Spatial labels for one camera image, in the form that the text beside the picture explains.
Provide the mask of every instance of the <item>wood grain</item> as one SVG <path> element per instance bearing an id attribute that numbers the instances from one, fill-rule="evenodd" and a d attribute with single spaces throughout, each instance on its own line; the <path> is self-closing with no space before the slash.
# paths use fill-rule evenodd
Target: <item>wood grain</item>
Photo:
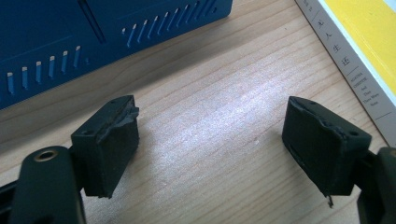
<path id="1" fill-rule="evenodd" d="M 359 190 L 329 208 L 280 138 L 296 95 L 386 145 L 294 1 L 234 0 L 224 20 L 0 111 L 0 184 L 125 94 L 141 144 L 112 199 L 84 197 L 89 223 L 359 223 Z"/>

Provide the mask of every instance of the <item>yellow book cover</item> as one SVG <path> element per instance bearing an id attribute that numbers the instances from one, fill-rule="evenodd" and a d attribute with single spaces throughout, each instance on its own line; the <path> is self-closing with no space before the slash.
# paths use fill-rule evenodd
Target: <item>yellow book cover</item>
<path id="1" fill-rule="evenodd" d="M 396 0 L 325 2 L 396 95 Z"/>
<path id="2" fill-rule="evenodd" d="M 396 147 L 396 0 L 295 0 L 391 147 Z"/>

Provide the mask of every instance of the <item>blue plastic box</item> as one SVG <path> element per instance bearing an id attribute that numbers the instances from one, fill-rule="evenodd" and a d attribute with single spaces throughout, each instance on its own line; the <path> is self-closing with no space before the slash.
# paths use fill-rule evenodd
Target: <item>blue plastic box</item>
<path id="1" fill-rule="evenodd" d="M 2 0 L 0 109 L 219 20 L 232 0 Z"/>

